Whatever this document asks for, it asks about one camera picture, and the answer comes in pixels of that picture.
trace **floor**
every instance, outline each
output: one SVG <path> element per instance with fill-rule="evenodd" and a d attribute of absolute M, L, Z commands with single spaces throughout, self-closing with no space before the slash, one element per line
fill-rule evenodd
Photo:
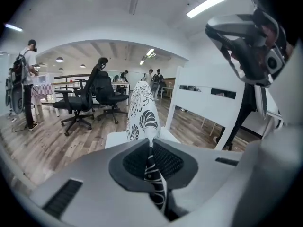
<path fill-rule="evenodd" d="M 162 99 L 157 102 L 157 109 L 162 126 L 165 125 L 169 111 L 170 101 Z M 125 102 L 118 105 L 122 111 L 128 111 Z M 70 136 L 64 135 L 64 129 L 60 121 L 71 117 L 65 110 L 61 110 L 60 117 L 56 117 L 52 106 L 39 106 L 40 115 L 35 115 L 34 120 L 39 126 L 30 132 L 25 126 L 24 115 L 11 124 L 5 116 L 0 118 L 0 141 L 10 157 L 15 160 L 24 172 L 24 175 L 34 184 L 43 183 L 52 174 L 59 171 L 75 159 L 93 151 L 101 150 L 105 146 L 106 137 L 111 132 L 120 132 L 126 129 L 127 117 L 125 114 L 117 116 L 119 124 L 114 124 L 111 115 L 107 115 L 102 121 L 92 121 L 92 130 L 87 130 L 85 125 L 75 124 L 70 130 Z M 96 109 L 94 115 L 102 113 L 102 109 Z M 213 136 L 220 134 L 221 127 L 216 126 L 213 135 L 209 133 L 213 122 L 206 121 L 201 128 L 203 118 L 190 112 L 175 110 L 171 124 L 171 133 L 182 143 L 197 147 L 215 148 Z M 233 150 L 244 151 L 248 142 L 258 138 L 250 133 L 239 130 L 234 140 Z"/>

